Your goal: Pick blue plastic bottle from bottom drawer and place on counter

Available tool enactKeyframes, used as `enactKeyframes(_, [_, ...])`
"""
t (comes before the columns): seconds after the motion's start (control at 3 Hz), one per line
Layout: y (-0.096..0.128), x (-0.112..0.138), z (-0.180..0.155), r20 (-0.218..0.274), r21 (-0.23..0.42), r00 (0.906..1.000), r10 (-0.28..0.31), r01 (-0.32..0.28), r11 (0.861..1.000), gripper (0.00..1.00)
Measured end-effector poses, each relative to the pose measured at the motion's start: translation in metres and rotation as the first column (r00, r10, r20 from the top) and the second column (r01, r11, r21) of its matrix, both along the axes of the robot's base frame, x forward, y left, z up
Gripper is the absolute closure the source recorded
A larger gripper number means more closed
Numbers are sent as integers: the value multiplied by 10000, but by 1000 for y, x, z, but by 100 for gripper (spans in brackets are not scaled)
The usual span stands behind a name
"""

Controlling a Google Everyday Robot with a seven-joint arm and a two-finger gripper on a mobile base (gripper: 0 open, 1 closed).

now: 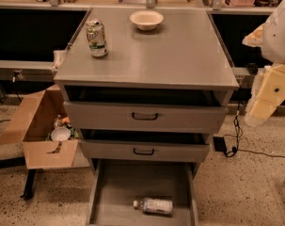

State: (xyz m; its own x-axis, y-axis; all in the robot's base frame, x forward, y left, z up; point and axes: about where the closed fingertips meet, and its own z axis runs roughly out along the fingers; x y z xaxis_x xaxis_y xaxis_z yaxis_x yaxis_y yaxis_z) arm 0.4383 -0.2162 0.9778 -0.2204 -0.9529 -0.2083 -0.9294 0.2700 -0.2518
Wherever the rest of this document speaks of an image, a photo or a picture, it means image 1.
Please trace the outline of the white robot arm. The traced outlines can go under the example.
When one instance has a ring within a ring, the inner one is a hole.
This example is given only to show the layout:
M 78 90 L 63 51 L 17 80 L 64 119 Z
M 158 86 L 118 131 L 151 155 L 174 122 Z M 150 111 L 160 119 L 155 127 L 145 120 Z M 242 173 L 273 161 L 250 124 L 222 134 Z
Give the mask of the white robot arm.
M 243 45 L 260 47 L 262 57 L 272 63 L 255 76 L 245 109 L 245 123 L 259 126 L 285 100 L 285 0 L 264 24 L 244 37 Z

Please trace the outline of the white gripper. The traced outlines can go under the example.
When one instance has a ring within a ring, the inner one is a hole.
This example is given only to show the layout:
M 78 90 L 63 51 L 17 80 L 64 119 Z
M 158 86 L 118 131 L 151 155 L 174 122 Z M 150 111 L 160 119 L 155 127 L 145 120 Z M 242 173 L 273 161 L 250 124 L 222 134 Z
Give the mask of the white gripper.
M 243 38 L 242 44 L 249 47 L 262 46 L 261 24 Z M 245 109 L 245 123 L 257 127 L 265 123 L 285 100 L 285 64 L 274 64 L 263 76 L 258 99 L 251 99 Z

